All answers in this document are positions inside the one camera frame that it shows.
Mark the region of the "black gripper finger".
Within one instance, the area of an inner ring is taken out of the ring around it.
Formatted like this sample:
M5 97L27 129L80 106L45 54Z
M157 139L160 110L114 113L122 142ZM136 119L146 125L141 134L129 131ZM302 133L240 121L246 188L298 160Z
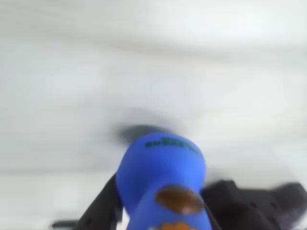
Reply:
M116 230L122 221L123 204L114 174L76 223L76 230Z
M263 189L220 180L201 196L214 230L290 230L305 214L305 189L297 182Z

